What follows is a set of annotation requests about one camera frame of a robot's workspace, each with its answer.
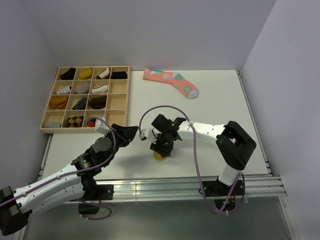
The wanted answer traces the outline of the tan yellow sock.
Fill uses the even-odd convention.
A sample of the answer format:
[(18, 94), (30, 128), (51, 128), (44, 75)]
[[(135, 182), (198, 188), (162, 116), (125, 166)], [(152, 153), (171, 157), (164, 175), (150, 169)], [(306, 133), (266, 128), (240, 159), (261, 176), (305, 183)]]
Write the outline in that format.
[(167, 157), (162, 157), (158, 152), (153, 152), (153, 158), (157, 161), (164, 161)]

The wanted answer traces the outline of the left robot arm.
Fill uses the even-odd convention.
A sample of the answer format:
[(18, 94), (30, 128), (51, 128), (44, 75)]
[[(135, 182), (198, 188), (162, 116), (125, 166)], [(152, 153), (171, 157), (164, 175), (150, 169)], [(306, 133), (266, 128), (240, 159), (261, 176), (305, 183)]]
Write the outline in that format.
[(98, 193), (94, 176), (107, 167), (119, 148), (128, 146), (138, 126), (112, 124), (83, 154), (58, 172), (24, 187), (0, 190), (0, 231), (12, 235), (24, 228), (29, 217), (73, 200), (91, 200)]

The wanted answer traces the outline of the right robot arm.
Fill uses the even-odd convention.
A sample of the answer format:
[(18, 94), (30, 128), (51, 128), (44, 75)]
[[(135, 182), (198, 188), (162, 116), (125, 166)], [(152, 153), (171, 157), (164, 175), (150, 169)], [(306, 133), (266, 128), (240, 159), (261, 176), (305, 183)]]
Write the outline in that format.
[(162, 158), (169, 157), (175, 141), (194, 140), (217, 146), (225, 167), (218, 176), (217, 191), (229, 194), (238, 174), (245, 169), (257, 147), (253, 138), (235, 121), (227, 124), (206, 124), (177, 117), (174, 121), (159, 114), (145, 129), (144, 139), (151, 142), (150, 149)]

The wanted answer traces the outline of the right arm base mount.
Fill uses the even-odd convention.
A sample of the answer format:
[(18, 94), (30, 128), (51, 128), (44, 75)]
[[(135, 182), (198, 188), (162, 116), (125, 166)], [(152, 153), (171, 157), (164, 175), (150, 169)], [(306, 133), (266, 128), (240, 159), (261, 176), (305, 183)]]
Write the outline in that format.
[(214, 205), (218, 211), (222, 213), (230, 213), (239, 207), (245, 198), (246, 182), (244, 175), (237, 176), (231, 186), (227, 186), (218, 179), (210, 181), (202, 181), (202, 188), (206, 197), (222, 197), (214, 199)]

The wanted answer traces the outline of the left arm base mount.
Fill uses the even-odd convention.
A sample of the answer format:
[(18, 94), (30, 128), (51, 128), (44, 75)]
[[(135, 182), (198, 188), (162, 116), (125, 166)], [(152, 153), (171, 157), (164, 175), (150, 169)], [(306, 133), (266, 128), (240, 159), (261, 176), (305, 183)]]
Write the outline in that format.
[(85, 193), (80, 201), (72, 200), (78, 203), (78, 213), (82, 217), (92, 218), (99, 210), (102, 210), (102, 202), (113, 199), (113, 184), (98, 184), (94, 190)]

